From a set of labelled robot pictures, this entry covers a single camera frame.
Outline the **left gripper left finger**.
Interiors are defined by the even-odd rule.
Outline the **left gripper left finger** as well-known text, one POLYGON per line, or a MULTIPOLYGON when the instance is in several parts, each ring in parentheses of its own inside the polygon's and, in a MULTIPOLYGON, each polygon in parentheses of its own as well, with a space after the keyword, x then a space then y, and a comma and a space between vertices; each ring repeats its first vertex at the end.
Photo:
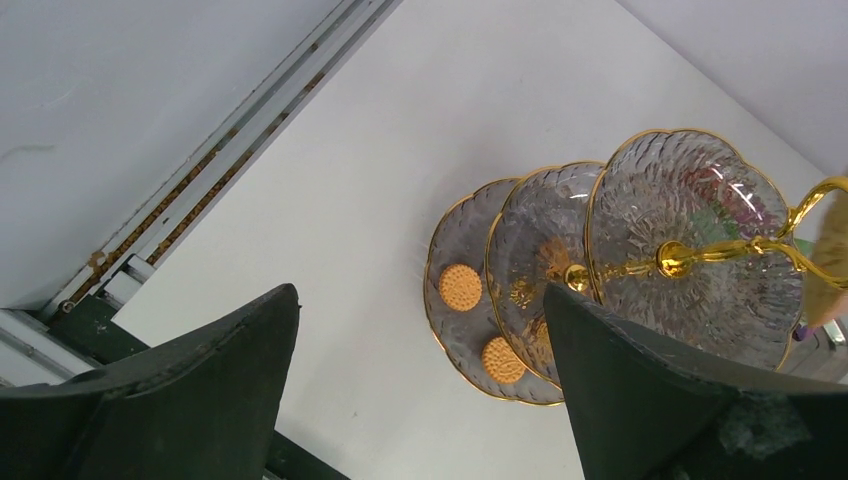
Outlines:
POLYGON ((259 479, 299 325, 280 285, 154 348, 1 392, 5 479, 259 479))

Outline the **three-tier glass dessert stand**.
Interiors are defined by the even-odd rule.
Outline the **three-tier glass dessert stand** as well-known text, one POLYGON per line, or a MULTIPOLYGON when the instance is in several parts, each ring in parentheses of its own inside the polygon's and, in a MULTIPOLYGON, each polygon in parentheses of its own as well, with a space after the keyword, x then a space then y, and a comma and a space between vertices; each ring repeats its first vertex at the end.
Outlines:
POLYGON ((428 248, 423 308, 476 390, 554 406, 564 394, 543 307, 551 284, 726 360, 837 379, 847 370, 847 180, 827 178, 791 206, 720 136, 648 130, 606 162, 499 179, 452 205, 428 248), (439 296, 451 264, 481 277, 470 311, 439 296), (526 367, 514 384, 483 368, 495 337, 526 367))

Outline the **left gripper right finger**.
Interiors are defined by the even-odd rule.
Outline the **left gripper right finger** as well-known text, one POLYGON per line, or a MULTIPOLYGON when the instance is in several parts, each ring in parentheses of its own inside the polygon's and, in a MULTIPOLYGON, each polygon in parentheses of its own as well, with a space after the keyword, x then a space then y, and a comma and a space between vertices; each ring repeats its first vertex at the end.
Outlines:
POLYGON ((588 479, 843 479, 847 389, 725 360, 571 289, 543 298, 588 479))

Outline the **orange round biscuit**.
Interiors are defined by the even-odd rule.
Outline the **orange round biscuit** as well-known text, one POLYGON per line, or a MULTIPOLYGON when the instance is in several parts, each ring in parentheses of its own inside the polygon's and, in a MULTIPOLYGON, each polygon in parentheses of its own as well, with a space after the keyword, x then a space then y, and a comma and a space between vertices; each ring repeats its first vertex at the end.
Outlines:
POLYGON ((526 367, 503 337, 495 337, 483 347, 481 362, 486 373, 501 385, 518 382, 526 372, 526 367))
POLYGON ((470 266, 451 264, 442 271, 439 277, 438 293, 450 309, 467 312, 472 310, 482 298, 482 280, 470 266))

